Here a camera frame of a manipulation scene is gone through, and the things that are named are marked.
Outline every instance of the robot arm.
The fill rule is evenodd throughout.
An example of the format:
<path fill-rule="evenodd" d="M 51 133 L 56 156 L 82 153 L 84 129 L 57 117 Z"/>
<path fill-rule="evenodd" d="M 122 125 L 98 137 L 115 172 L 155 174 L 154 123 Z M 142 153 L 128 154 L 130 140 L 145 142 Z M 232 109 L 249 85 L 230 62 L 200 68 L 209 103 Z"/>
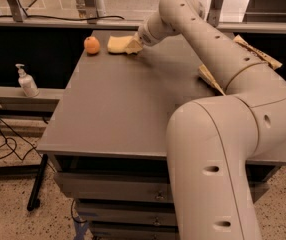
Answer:
<path fill-rule="evenodd" d="M 193 0 L 160 0 L 138 31 L 149 46 L 182 34 L 228 94 L 189 102 L 170 119 L 167 160 L 180 237 L 261 240 L 245 161 L 286 145 L 286 82 L 203 15 Z"/>

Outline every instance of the yellow sponge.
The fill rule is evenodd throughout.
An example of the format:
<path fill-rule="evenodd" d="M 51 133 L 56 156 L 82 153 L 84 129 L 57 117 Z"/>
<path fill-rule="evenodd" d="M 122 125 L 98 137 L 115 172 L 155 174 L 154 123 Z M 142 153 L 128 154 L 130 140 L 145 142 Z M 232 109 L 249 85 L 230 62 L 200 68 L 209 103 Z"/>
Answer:
<path fill-rule="evenodd" d="M 138 53 L 143 49 L 142 43 L 139 41 L 138 35 L 115 37 L 110 36 L 107 44 L 107 50 L 110 53 Z"/>

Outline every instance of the white bottle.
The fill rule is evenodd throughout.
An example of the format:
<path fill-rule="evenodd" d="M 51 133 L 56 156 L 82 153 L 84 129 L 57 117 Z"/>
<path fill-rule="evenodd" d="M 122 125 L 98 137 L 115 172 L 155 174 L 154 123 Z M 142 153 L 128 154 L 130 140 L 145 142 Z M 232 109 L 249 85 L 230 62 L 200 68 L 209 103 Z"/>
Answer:
<path fill-rule="evenodd" d="M 23 64 L 16 64 L 15 65 L 18 68 L 19 73 L 19 84 L 21 85 L 25 95 L 27 97 L 35 97 L 39 94 L 39 90 L 37 89 L 37 86 L 34 82 L 34 79 L 32 76 L 26 74 L 24 71 L 24 65 Z"/>

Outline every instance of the drawer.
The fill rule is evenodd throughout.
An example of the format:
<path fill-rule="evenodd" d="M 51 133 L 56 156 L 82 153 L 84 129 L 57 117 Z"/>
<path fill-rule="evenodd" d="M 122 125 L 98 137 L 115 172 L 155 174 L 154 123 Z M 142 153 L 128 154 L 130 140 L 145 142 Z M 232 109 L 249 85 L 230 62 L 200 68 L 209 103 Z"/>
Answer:
<path fill-rule="evenodd" d="M 133 240 L 179 240 L 177 228 L 147 227 L 141 225 L 122 225 L 108 223 L 91 223 L 90 231 L 96 237 L 103 239 L 133 239 Z"/>
<path fill-rule="evenodd" d="M 54 180 L 75 199 L 173 203 L 166 177 L 56 173 Z"/>
<path fill-rule="evenodd" d="M 138 202 L 77 202 L 76 211 L 88 221 L 145 224 L 149 226 L 177 225 L 173 204 Z"/>

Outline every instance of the speckled floor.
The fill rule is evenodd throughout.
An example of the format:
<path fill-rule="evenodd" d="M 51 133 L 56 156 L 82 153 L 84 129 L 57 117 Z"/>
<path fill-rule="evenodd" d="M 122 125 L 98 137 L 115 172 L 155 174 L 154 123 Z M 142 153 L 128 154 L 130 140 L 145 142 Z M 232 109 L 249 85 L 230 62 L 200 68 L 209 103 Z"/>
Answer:
<path fill-rule="evenodd" d="M 26 139 L 37 144 L 46 124 L 39 120 L 6 121 L 15 130 L 26 136 Z M 30 146 L 14 137 L 18 142 L 18 153 L 23 154 Z M 0 150 L 0 156 L 8 150 Z M 23 164 L 34 164 L 40 161 L 36 153 L 31 153 Z M 20 165 L 15 156 L 0 161 L 0 166 Z M 33 178 L 0 178 L 0 240 L 39 240 L 39 239 L 75 239 L 77 232 L 71 219 L 72 200 L 66 198 L 53 181 L 54 172 L 47 167 L 45 180 L 40 190 L 41 206 L 28 212 L 26 207 L 33 187 Z M 286 239 L 286 166 L 282 167 L 270 180 L 270 190 L 256 203 L 256 212 L 262 229 L 263 240 Z M 89 231 L 84 239 L 91 239 Z"/>

